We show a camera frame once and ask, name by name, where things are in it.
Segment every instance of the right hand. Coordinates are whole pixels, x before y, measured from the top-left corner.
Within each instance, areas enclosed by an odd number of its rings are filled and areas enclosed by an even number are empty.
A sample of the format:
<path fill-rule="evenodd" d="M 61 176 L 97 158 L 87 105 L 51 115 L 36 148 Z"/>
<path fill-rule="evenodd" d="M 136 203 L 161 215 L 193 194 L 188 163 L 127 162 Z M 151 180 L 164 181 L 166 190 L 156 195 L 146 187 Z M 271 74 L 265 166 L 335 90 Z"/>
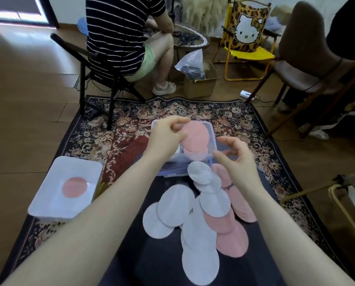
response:
<path fill-rule="evenodd" d="M 231 148 L 223 152 L 213 151 L 213 156 L 227 169 L 234 185 L 241 192 L 263 189 L 254 155 L 246 142 L 231 136 L 220 136 L 217 140 Z M 236 155 L 238 158 L 231 160 L 228 155 Z"/>

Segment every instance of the rug border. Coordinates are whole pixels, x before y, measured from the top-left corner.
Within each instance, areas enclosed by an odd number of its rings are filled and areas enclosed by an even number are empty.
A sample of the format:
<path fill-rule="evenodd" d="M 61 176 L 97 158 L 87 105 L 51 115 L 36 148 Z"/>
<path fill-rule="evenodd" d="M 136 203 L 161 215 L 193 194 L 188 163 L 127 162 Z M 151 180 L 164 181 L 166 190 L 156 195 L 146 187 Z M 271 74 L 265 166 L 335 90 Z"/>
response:
<path fill-rule="evenodd" d="M 110 97 L 106 97 L 106 96 L 97 96 L 97 95 L 86 95 L 86 99 L 89 100 L 90 98 L 98 98 L 98 99 L 110 99 Z M 124 100 L 124 101 L 131 101 L 134 103 L 138 103 L 138 104 L 143 104 L 141 101 L 139 100 L 133 100 L 131 98 L 117 98 L 118 100 Z M 234 99 L 234 100 L 228 100 L 228 101 L 219 101 L 219 100 L 189 100 L 187 98 L 182 98 L 182 97 L 174 97 L 174 98 L 163 98 L 162 96 L 156 96 L 153 98 L 150 98 L 148 100 L 146 100 L 146 102 L 152 101 L 152 100 L 157 100 L 157 99 L 163 99 L 166 101 L 170 101 L 170 100 L 174 100 L 174 99 L 179 99 L 179 100 L 185 100 L 185 101 L 189 101 L 189 102 L 218 102 L 218 103 L 231 103 L 231 102 L 235 102 L 235 101 L 243 101 L 241 99 Z M 264 121 L 262 120 L 260 114 L 258 113 L 258 111 L 256 110 L 256 108 L 254 107 L 253 104 L 249 103 L 249 105 L 251 106 L 254 114 L 256 115 L 264 133 L 268 132 L 268 129 L 266 128 L 266 125 L 264 123 Z M 64 137 L 62 138 L 60 145 L 56 151 L 56 154 L 49 166 L 49 168 L 51 167 L 51 165 L 53 164 L 54 160 L 59 157 L 62 152 L 65 149 L 66 146 L 66 142 L 68 141 L 70 135 L 72 134 L 73 130 L 75 129 L 76 124 L 78 123 L 78 121 L 80 120 L 81 116 L 79 114 L 79 112 L 76 112 L 76 115 L 74 116 L 73 120 L 71 121 Z M 268 141 L 271 143 L 272 147 L 274 148 L 278 158 L 280 159 L 280 162 L 282 164 L 282 166 L 284 167 L 286 173 L 288 174 L 290 180 L 292 181 L 295 189 L 297 190 L 297 192 L 303 191 L 302 187 L 299 185 L 299 182 L 297 181 L 297 179 L 295 178 L 293 172 L 291 171 L 288 163 L 286 162 L 286 160 L 283 157 L 283 154 L 281 152 L 281 150 L 278 147 L 278 144 L 275 142 L 274 138 L 271 136 L 269 137 Z M 340 250 L 339 246 L 336 244 L 336 242 L 333 240 L 331 234 L 329 233 L 329 231 L 327 230 L 327 228 L 325 227 L 325 225 L 323 224 L 323 222 L 320 220 L 319 216 L 313 216 L 312 212 L 315 212 L 315 209 L 313 208 L 311 202 L 309 201 L 309 199 L 306 196 L 302 196 L 301 199 L 303 200 L 304 204 L 307 206 L 310 215 L 312 216 L 313 220 L 315 221 L 316 225 L 319 227 L 321 234 L 324 236 L 327 244 L 329 245 L 329 248 L 334 252 L 334 255 L 336 256 L 336 258 L 338 259 L 338 261 L 340 262 L 339 266 L 342 266 L 348 273 L 349 275 L 352 277 L 352 279 L 354 279 L 355 277 L 355 271 L 354 269 L 351 267 L 350 263 L 348 262 L 348 260 L 346 259 L 345 255 L 342 253 L 342 251 Z M 8 278 L 8 276 L 12 273 L 12 268 L 15 265 L 15 263 L 17 262 L 18 259 L 18 254 L 21 251 L 23 244 L 26 241 L 26 238 L 28 236 L 28 231 L 31 229 L 31 225 L 34 222 L 35 217 L 32 217 L 30 215 L 27 215 L 27 217 L 24 220 L 24 223 L 21 227 L 21 230 L 18 234 L 18 237 L 16 238 L 15 243 L 13 244 L 12 250 L 7 258 L 6 263 L 4 264 L 4 267 L 0 273 L 0 284 L 4 282 L 4 280 L 6 278 Z"/>

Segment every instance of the floral rug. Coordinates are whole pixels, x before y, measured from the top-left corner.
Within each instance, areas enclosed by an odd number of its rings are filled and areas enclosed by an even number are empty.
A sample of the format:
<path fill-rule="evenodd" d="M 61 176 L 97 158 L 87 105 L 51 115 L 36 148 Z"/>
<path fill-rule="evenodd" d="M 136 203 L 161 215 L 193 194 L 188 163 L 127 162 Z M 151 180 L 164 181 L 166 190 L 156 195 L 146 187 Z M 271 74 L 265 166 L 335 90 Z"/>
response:
<path fill-rule="evenodd" d="M 87 97 L 90 102 L 105 106 L 109 99 Z M 213 125 L 216 136 L 236 136 L 247 142 L 255 153 L 256 163 L 278 199 L 302 191 L 272 138 L 264 139 L 265 125 L 254 107 L 241 100 L 227 102 L 191 101 L 183 98 L 165 100 L 153 98 L 146 104 L 134 100 L 117 99 L 114 123 L 106 130 L 106 117 L 92 121 L 76 115 L 56 153 L 94 160 L 104 165 L 102 182 L 113 183 L 146 149 L 151 122 L 168 115 L 188 116 L 205 120 Z M 306 197 L 287 201 L 285 210 L 305 233 L 337 264 L 345 263 L 327 230 Z M 0 277 L 0 283 L 44 241 L 53 235 L 62 223 L 41 223 L 28 216 Z"/>

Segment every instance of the leopard print cushion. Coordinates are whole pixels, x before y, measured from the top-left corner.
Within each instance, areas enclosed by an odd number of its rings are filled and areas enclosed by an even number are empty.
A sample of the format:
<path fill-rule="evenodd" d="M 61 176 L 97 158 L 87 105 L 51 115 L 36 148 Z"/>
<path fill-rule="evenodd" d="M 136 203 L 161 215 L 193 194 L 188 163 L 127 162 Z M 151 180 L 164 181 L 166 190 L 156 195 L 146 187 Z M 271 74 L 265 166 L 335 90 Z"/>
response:
<path fill-rule="evenodd" d="M 261 42 L 263 28 L 269 16 L 271 7 L 253 8 L 242 2 L 234 1 L 230 17 L 230 29 L 235 31 L 232 50 L 254 52 Z M 225 46 L 229 48 L 229 35 Z"/>

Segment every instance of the door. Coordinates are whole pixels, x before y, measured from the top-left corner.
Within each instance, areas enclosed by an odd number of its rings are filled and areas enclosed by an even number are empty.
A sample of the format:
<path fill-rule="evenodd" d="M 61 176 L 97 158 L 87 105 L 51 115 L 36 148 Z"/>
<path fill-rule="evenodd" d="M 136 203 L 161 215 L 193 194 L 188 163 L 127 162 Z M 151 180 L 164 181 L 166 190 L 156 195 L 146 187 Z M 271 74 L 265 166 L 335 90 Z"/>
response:
<path fill-rule="evenodd" d="M 0 0 L 0 22 L 59 27 L 49 0 Z"/>

